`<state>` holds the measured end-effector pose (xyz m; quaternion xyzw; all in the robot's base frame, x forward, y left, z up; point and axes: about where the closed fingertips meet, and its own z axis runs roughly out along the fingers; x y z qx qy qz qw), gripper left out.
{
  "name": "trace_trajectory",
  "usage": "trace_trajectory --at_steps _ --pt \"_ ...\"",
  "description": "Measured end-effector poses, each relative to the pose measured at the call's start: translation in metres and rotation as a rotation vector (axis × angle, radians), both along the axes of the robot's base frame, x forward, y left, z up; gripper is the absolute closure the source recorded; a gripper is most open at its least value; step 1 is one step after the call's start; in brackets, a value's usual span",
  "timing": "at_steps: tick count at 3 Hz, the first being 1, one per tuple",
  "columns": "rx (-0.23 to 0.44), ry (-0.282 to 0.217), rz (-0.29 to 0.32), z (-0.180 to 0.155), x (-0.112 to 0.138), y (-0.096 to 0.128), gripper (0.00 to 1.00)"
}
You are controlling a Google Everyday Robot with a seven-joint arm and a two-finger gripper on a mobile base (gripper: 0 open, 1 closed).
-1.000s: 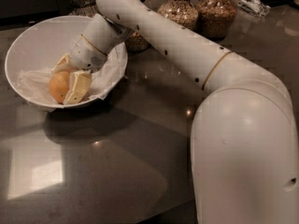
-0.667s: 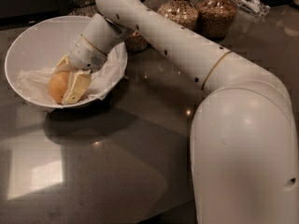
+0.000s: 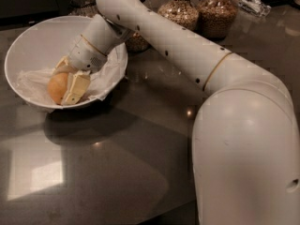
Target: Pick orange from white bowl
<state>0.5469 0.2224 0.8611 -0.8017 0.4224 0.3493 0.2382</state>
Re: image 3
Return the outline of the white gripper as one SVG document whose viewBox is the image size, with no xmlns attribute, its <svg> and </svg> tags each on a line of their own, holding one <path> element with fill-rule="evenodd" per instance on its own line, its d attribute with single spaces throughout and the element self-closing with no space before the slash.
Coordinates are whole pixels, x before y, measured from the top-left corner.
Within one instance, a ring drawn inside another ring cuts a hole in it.
<svg viewBox="0 0 300 225">
<path fill-rule="evenodd" d="M 67 91 L 61 104 L 63 106 L 77 104 L 91 83 L 89 71 L 92 73 L 100 71 L 107 60 L 108 56 L 102 54 L 83 35 L 77 36 L 68 55 L 59 60 L 52 72 L 53 75 L 69 73 Z"/>
</svg>

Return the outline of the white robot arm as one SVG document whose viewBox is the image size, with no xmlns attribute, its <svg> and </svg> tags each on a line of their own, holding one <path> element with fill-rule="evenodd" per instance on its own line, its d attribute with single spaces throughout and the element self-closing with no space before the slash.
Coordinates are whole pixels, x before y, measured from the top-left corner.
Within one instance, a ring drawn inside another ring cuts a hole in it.
<svg viewBox="0 0 300 225">
<path fill-rule="evenodd" d="M 140 0 L 96 3 L 72 44 L 73 68 L 101 69 L 138 32 L 208 96 L 192 131 L 200 225 L 300 225 L 299 127 L 284 83 Z"/>
</svg>

